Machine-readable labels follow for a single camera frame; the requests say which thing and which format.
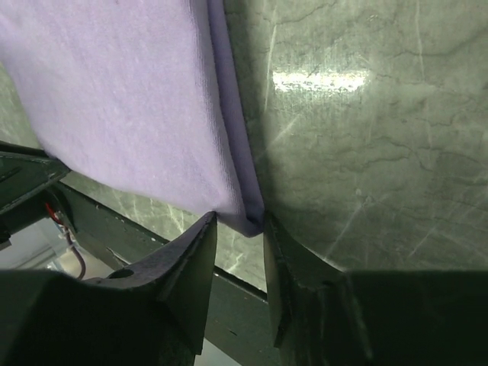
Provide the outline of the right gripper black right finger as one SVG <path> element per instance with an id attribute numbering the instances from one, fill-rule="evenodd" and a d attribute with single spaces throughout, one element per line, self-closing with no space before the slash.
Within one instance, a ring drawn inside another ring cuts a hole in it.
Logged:
<path id="1" fill-rule="evenodd" d="M 485 365 L 485 271 L 338 270 L 265 218 L 272 338 L 284 365 Z"/>

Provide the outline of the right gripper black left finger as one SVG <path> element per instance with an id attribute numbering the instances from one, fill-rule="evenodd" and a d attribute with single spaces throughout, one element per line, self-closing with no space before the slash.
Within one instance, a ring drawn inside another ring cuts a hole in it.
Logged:
<path id="1" fill-rule="evenodd" d="M 1 363 L 193 364 L 203 349 L 216 248 L 210 212 L 107 278 L 2 271 Z"/>

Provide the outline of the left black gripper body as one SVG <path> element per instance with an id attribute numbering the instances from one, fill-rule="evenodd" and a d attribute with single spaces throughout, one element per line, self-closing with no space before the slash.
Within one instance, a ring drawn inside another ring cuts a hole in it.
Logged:
<path id="1" fill-rule="evenodd" d="M 1 142 L 1 243 L 49 216 L 52 185 L 70 169 L 43 150 Z"/>

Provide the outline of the lavender t shirt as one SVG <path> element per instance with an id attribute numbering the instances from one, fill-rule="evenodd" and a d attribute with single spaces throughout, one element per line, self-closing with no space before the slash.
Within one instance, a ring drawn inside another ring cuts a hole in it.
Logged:
<path id="1" fill-rule="evenodd" d="M 74 172 L 261 233 L 221 1 L 3 1 L 1 62 Z"/>

